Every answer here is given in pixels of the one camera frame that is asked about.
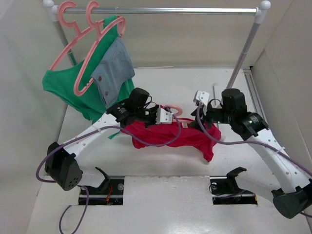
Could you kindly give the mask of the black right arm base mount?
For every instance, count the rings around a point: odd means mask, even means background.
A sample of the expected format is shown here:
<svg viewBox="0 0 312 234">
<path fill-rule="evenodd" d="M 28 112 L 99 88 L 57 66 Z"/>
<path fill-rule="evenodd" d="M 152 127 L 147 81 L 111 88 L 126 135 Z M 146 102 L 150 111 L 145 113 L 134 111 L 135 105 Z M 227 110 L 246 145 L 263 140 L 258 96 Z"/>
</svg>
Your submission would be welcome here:
<svg viewBox="0 0 312 234">
<path fill-rule="evenodd" d="M 237 167 L 224 176 L 211 176 L 209 192 L 213 205 L 258 205 L 256 195 L 238 187 L 236 177 L 247 169 Z"/>
</svg>

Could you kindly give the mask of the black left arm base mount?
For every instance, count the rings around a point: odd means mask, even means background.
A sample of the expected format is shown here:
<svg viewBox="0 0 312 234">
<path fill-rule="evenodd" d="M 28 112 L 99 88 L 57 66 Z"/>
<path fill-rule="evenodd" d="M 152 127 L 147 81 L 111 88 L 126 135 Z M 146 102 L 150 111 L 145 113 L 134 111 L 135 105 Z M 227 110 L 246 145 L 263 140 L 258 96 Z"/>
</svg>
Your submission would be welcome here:
<svg viewBox="0 0 312 234">
<path fill-rule="evenodd" d="M 110 176 L 101 168 L 86 171 L 82 177 L 86 184 L 80 189 L 79 205 L 114 206 L 123 204 L 125 177 Z"/>
</svg>

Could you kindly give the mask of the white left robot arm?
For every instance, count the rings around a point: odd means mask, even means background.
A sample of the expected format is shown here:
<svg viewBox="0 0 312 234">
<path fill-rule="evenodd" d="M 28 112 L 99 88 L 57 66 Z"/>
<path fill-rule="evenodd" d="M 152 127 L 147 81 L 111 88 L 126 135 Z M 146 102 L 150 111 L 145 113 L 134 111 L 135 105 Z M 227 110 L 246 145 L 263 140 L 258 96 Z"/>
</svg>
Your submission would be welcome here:
<svg viewBox="0 0 312 234">
<path fill-rule="evenodd" d="M 159 124 L 163 109 L 160 105 L 147 108 L 148 98 L 147 91 L 135 88 L 127 99 L 112 105 L 94 124 L 76 137 L 63 144 L 52 143 L 45 162 L 46 173 L 64 191 L 69 191 L 75 186 L 90 186 L 97 193 L 106 192 L 109 176 L 100 167 L 88 169 L 81 163 L 111 135 L 135 121 L 146 126 Z"/>
</svg>

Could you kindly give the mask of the red t shirt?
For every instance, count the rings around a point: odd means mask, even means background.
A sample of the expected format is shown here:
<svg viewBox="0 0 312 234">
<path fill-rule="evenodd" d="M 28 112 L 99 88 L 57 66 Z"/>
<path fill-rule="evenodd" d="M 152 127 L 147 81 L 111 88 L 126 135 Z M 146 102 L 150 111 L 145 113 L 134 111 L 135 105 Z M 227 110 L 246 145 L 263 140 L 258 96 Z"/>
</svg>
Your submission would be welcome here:
<svg viewBox="0 0 312 234">
<path fill-rule="evenodd" d="M 190 123 L 173 122 L 171 124 L 152 125 L 146 128 L 144 123 L 136 121 L 126 126 L 122 132 L 132 136 L 133 146 L 137 149 L 152 145 L 174 148 L 192 146 L 202 153 L 207 162 L 210 162 L 214 156 L 213 147 L 216 142 L 202 131 L 192 128 Z"/>
</svg>

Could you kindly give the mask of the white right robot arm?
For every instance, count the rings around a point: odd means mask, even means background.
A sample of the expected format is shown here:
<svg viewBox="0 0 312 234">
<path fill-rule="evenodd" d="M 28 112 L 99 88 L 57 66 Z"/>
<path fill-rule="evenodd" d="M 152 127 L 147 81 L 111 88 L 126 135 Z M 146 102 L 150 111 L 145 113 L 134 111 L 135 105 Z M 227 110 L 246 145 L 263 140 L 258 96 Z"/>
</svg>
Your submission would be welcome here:
<svg viewBox="0 0 312 234">
<path fill-rule="evenodd" d="M 285 218 L 292 219 L 312 204 L 312 173 L 291 159 L 273 136 L 264 118 L 247 110 L 244 94 L 236 89 L 221 93 L 220 107 L 212 106 L 207 92 L 198 90 L 193 102 L 194 124 L 212 141 L 222 145 L 248 144 L 262 158 L 276 183 L 243 177 L 246 169 L 238 167 L 227 173 L 226 188 L 231 192 L 247 190 L 270 201 Z M 225 142 L 208 133 L 213 124 L 228 124 L 241 141 Z"/>
</svg>

